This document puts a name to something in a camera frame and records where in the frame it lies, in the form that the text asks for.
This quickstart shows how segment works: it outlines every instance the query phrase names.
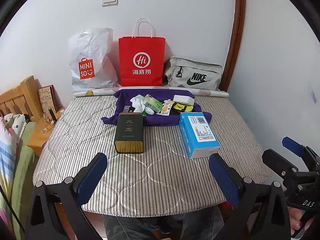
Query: label sticker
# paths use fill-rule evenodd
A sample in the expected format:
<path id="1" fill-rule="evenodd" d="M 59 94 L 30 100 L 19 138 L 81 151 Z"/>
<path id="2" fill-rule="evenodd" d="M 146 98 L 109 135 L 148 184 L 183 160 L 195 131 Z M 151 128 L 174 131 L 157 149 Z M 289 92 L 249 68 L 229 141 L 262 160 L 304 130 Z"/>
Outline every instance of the label sticker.
<path id="1" fill-rule="evenodd" d="M 94 77 L 93 60 L 82 58 L 79 62 L 80 80 Z"/>
<path id="2" fill-rule="evenodd" d="M 198 142 L 216 141 L 207 120 L 203 116 L 188 116 Z"/>

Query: person's legs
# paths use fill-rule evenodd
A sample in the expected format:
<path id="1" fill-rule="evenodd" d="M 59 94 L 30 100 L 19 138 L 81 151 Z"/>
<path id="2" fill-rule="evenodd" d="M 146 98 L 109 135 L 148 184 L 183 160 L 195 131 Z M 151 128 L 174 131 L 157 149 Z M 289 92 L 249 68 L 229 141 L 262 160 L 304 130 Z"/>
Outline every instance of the person's legs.
<path id="1" fill-rule="evenodd" d="M 218 206 L 186 213 L 180 240 L 212 240 L 223 225 Z"/>
<path id="2" fill-rule="evenodd" d="M 156 240 L 137 218 L 103 216 L 108 240 Z"/>

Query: bag strap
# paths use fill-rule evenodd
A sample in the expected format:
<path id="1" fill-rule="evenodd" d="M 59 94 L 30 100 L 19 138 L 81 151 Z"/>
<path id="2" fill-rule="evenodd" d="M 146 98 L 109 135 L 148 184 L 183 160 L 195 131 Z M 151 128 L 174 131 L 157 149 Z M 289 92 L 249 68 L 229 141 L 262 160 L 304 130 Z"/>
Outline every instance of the bag strap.
<path id="1" fill-rule="evenodd" d="M 149 24 L 150 24 L 150 29 L 151 29 L 151 38 L 152 38 L 152 25 L 151 25 L 149 19 L 148 19 L 148 18 L 145 18 L 145 17 L 139 18 L 139 19 L 137 20 L 136 25 L 134 26 L 134 28 L 133 28 L 133 30 L 132 30 L 131 38 L 133 38 L 133 34 L 134 34 L 134 31 L 135 31 L 135 29 L 136 29 L 136 27 L 137 27 L 137 24 L 138 24 L 138 22 L 140 22 L 141 20 L 147 20 L 147 21 L 149 22 Z"/>

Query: white plastic bag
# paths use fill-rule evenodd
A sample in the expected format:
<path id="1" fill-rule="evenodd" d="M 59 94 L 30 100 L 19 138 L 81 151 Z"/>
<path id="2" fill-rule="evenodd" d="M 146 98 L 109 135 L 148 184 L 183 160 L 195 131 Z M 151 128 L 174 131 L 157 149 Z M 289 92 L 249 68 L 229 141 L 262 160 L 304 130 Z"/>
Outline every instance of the white plastic bag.
<path id="1" fill-rule="evenodd" d="M 116 71 L 107 56 L 113 30 L 96 28 L 77 33 L 69 39 L 73 92 L 117 86 Z"/>

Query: pillow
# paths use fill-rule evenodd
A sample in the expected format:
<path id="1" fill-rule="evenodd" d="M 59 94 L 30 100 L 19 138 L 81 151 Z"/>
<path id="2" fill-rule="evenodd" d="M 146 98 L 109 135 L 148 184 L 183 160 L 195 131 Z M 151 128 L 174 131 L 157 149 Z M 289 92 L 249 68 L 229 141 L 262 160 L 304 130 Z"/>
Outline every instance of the pillow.
<path id="1" fill-rule="evenodd" d="M 7 129 L 11 128 L 12 124 L 13 124 L 13 114 L 7 114 L 4 116 L 4 124 L 6 126 Z"/>
<path id="2" fill-rule="evenodd" d="M 18 144 L 24 132 L 24 128 L 27 125 L 27 122 L 26 122 L 26 117 L 23 114 L 17 114 L 14 117 L 15 119 L 13 121 L 11 128 L 14 130 L 15 134 L 17 135 L 17 138 L 18 138 L 17 144 Z"/>

